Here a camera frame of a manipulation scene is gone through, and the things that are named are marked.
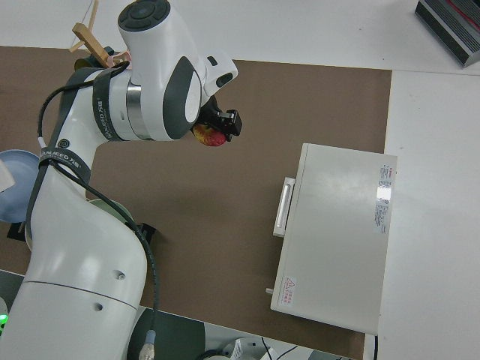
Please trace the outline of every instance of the red apple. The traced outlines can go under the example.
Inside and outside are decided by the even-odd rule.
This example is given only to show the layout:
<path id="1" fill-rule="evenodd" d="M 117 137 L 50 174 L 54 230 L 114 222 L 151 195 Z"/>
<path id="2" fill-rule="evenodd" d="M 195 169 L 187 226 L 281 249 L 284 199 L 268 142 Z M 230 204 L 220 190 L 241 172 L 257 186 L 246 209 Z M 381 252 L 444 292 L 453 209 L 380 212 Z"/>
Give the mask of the red apple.
<path id="1" fill-rule="evenodd" d="M 220 146 L 227 141 L 223 133 L 208 125 L 197 124 L 193 126 L 193 135 L 203 145 L 207 146 Z"/>

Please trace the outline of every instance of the cable connector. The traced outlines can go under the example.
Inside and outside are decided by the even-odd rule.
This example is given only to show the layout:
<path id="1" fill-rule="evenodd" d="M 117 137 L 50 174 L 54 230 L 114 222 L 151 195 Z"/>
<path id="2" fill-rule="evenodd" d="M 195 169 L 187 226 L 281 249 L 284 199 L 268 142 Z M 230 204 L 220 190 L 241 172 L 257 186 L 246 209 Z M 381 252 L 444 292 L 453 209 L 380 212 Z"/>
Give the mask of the cable connector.
<path id="1" fill-rule="evenodd" d="M 138 360 L 154 360 L 155 359 L 155 330 L 148 330 L 145 343 L 140 350 Z"/>

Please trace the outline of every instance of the black cable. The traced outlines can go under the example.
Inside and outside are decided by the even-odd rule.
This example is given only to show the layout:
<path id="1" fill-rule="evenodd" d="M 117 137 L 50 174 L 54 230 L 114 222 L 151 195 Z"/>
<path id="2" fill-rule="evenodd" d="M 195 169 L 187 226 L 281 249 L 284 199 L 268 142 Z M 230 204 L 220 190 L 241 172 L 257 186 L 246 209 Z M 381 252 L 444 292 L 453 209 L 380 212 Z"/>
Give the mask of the black cable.
<path id="1" fill-rule="evenodd" d="M 268 357 L 270 358 L 270 360 L 273 360 L 272 356 L 270 355 L 269 348 L 267 347 L 267 344 L 265 343 L 265 340 L 263 339 L 263 337 L 262 337 L 262 342 L 263 342 L 263 346 L 265 347 L 265 350 L 267 350 Z"/>
<path id="2" fill-rule="evenodd" d="M 270 355 L 269 348 L 267 347 L 267 344 L 265 343 L 265 339 L 264 339 L 263 337 L 262 337 L 262 343 L 263 343 L 263 346 L 265 347 L 265 350 L 267 350 L 268 357 L 270 358 L 270 360 L 273 360 L 273 359 L 272 359 L 272 356 Z M 280 356 L 278 356 L 278 357 L 277 357 L 277 360 L 283 358 L 286 354 L 288 354 L 290 351 L 295 350 L 297 347 L 298 347 L 298 346 L 294 346 L 292 349 L 287 350 L 286 352 L 284 352 L 283 354 L 281 354 Z"/>
<path id="3" fill-rule="evenodd" d="M 373 360 L 377 360 L 378 356 L 378 336 L 375 337 L 375 350 L 373 351 Z"/>
<path id="4" fill-rule="evenodd" d="M 67 170 L 63 169 L 59 165 L 59 163 L 57 163 L 55 160 L 49 160 L 49 165 L 53 166 L 57 171 L 59 171 L 62 175 L 69 178 L 72 182 L 75 182 L 85 190 L 90 191 L 96 197 L 98 197 L 99 199 L 102 199 L 108 206 L 112 207 L 116 212 L 118 212 L 125 219 L 125 221 L 127 221 L 128 227 L 132 229 L 136 237 L 140 240 L 140 243 L 142 244 L 143 250 L 145 251 L 145 254 L 148 257 L 148 261 L 150 262 L 150 266 L 151 266 L 151 274 L 152 274 L 153 284 L 154 284 L 154 289 L 153 289 L 154 299 L 153 299 L 153 307 L 152 307 L 153 316 L 151 318 L 151 330 L 155 330 L 156 314 L 158 312 L 158 285 L 159 285 L 158 275 L 157 275 L 157 265 L 155 263 L 155 257 L 152 253 L 152 249 L 150 249 L 149 243 L 143 237 L 142 232 L 140 231 L 138 226 L 135 224 L 134 220 L 130 216 L 128 216 L 128 214 L 122 208 L 120 208 L 108 197 L 103 195 L 100 191 L 94 189 L 92 186 L 86 184 L 76 176 L 73 176 L 72 174 L 70 174 Z"/>
<path id="5" fill-rule="evenodd" d="M 129 64 L 130 64 L 129 61 L 123 61 L 120 64 L 113 66 L 112 68 L 115 68 L 115 70 L 112 71 L 111 77 L 116 77 L 117 75 L 119 75 L 122 71 L 128 68 Z M 89 86 L 93 86 L 93 82 L 94 80 L 90 80 L 90 81 L 80 82 L 78 84 L 65 85 L 65 86 L 62 86 L 61 88 L 57 88 L 54 92 L 48 95 L 48 97 L 45 99 L 45 101 L 42 104 L 40 112 L 38 113 L 37 136 L 38 137 L 43 136 L 42 127 L 44 122 L 45 111 L 47 110 L 48 104 L 50 103 L 50 101 L 53 100 L 55 96 L 57 96 L 61 92 L 67 92 L 69 90 L 78 90 L 78 89 L 88 88 Z"/>
<path id="6" fill-rule="evenodd" d="M 277 357 L 277 360 L 280 359 L 280 358 L 282 358 L 282 357 L 284 357 L 284 356 L 285 356 L 286 354 L 288 354 L 290 351 L 295 350 L 297 347 L 298 347 L 298 346 L 294 346 L 292 349 L 287 350 L 287 351 L 284 352 L 282 355 L 278 356 L 278 357 Z"/>

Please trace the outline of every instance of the sticker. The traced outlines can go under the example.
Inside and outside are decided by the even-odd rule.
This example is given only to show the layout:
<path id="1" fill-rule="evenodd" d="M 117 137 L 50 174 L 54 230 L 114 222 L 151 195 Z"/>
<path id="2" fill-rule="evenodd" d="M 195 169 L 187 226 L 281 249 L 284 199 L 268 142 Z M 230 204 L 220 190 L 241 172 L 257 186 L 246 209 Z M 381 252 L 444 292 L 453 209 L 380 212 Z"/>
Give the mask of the sticker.
<path id="1" fill-rule="evenodd" d="M 295 294 L 295 288 L 297 286 L 297 279 L 291 276 L 283 278 L 283 290 L 281 304 L 283 306 L 291 307 L 293 304 L 293 295 Z"/>
<path id="2" fill-rule="evenodd" d="M 242 343 L 240 340 L 235 340 L 235 348 L 233 349 L 232 356 L 230 356 L 230 360 L 240 360 L 243 356 L 242 350 Z"/>
<path id="3" fill-rule="evenodd" d="M 380 168 L 378 188 L 376 189 L 374 229 L 375 233 L 386 234 L 389 231 L 389 208 L 392 199 L 393 168 L 385 164 Z"/>

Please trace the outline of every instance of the blue bowl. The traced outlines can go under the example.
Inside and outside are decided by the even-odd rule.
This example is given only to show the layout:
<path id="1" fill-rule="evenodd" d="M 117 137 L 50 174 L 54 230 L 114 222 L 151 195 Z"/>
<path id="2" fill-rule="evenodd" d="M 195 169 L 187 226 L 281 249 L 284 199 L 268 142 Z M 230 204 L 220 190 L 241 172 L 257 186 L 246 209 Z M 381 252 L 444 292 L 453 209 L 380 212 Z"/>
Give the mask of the blue bowl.
<path id="1" fill-rule="evenodd" d="M 0 193 L 0 221 L 21 223 L 27 216 L 30 194 L 38 174 L 38 156 L 25 150 L 0 152 L 15 185 Z"/>

